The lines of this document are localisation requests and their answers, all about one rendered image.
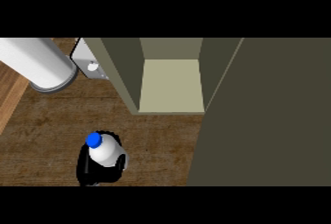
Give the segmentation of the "dark olive cabinet door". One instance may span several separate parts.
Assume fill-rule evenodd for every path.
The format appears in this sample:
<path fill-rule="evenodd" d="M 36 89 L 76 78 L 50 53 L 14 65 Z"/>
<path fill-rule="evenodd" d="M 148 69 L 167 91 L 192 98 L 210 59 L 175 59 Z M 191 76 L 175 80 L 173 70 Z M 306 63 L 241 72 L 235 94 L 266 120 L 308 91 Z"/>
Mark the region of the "dark olive cabinet door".
<path fill-rule="evenodd" d="M 201 121 L 192 186 L 331 186 L 331 38 L 248 38 Z"/>

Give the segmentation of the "olive open cabinet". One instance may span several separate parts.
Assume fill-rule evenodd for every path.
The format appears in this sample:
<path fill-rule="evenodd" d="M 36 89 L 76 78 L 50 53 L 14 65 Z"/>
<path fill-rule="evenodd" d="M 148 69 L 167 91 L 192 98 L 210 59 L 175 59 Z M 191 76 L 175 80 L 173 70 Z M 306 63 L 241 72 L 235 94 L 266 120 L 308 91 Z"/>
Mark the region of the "olive open cabinet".
<path fill-rule="evenodd" d="M 203 115 L 241 38 L 86 38 L 135 115 Z"/>

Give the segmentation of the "white cylinder with grey rim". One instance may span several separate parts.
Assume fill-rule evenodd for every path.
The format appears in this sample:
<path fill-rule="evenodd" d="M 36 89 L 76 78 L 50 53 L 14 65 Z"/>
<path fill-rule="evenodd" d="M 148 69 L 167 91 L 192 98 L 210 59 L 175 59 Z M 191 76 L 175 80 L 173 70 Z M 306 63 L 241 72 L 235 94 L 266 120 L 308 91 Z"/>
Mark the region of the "white cylinder with grey rim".
<path fill-rule="evenodd" d="M 50 38 L 0 38 L 0 60 L 43 94 L 62 91 L 79 76 L 79 67 Z"/>

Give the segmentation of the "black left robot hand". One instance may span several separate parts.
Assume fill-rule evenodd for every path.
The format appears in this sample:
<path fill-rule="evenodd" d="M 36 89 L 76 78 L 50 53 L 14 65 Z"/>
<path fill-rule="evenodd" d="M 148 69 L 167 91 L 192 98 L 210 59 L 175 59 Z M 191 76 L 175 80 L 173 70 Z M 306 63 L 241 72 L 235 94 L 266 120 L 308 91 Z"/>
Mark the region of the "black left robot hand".
<path fill-rule="evenodd" d="M 96 130 L 99 134 L 110 134 L 114 136 L 121 146 L 120 136 L 110 131 Z M 80 149 L 77 158 L 77 181 L 82 186 L 96 186 L 99 183 L 114 183 L 121 178 L 121 173 L 129 167 L 130 156 L 121 154 L 117 164 L 111 167 L 104 167 L 98 164 L 89 156 L 89 146 L 84 143 Z"/>

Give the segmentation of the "pale grey appliance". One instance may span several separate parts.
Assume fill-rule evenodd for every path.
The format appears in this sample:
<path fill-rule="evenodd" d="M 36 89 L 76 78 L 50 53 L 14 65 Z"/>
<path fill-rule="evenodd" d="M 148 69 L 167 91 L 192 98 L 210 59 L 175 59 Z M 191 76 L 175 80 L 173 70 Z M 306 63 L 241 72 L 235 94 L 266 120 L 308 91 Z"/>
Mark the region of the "pale grey appliance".
<path fill-rule="evenodd" d="M 89 45 L 83 38 L 77 38 L 76 46 L 70 54 L 70 58 L 77 64 L 77 68 L 80 69 L 82 73 L 90 79 L 102 79 L 107 80 L 110 77 L 102 69 L 99 61 L 95 57 L 93 52 L 89 49 Z"/>

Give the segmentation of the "white bottle with blue cap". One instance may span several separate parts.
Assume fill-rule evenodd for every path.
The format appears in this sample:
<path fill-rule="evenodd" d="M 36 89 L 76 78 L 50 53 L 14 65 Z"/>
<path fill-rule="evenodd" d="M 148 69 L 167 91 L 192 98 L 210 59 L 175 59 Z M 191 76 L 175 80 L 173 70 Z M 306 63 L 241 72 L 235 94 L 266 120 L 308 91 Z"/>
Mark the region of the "white bottle with blue cap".
<path fill-rule="evenodd" d="M 117 164 L 120 155 L 127 155 L 123 147 L 114 136 L 93 132 L 86 139 L 89 156 L 92 160 L 104 167 L 111 167 Z"/>

